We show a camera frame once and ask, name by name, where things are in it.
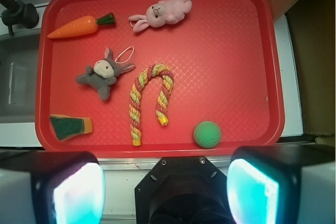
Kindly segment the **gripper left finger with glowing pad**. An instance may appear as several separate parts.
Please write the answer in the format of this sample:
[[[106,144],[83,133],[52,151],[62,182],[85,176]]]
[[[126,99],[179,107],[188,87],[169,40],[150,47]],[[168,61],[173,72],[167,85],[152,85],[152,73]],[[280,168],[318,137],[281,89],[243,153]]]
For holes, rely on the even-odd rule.
[[[104,198],[90,152],[1,152],[1,223],[99,223]]]

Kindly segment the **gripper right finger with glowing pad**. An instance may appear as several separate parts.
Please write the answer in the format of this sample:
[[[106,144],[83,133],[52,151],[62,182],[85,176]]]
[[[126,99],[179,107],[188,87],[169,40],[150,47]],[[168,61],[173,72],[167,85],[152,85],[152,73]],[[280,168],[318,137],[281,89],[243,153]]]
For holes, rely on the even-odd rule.
[[[335,223],[335,148],[243,146],[227,171],[236,223]]]

